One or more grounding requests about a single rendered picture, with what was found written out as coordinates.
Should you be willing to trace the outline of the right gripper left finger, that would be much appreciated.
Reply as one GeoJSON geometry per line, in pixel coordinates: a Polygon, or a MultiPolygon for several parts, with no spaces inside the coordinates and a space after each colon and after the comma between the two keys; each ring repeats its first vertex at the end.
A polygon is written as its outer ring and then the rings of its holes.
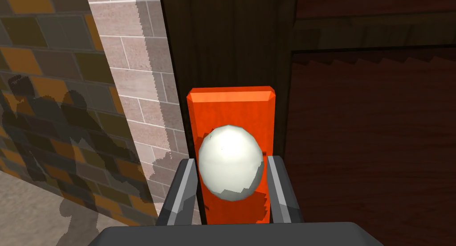
{"type": "Polygon", "coordinates": [[[156,221],[156,225],[191,225],[197,186],[198,175],[195,160],[181,160],[156,221]]]}

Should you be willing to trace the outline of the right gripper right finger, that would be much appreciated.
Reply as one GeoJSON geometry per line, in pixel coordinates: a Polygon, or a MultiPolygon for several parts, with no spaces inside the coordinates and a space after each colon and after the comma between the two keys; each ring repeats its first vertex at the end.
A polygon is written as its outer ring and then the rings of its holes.
{"type": "Polygon", "coordinates": [[[303,223],[303,216],[280,156],[267,158],[270,223],[303,223]]]}

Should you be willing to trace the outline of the white ball knob on orange plate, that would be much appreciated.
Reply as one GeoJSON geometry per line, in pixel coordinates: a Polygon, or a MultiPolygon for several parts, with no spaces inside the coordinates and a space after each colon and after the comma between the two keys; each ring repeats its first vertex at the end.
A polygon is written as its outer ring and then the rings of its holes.
{"type": "Polygon", "coordinates": [[[274,90],[193,88],[187,103],[207,223],[269,223],[274,90]]]}

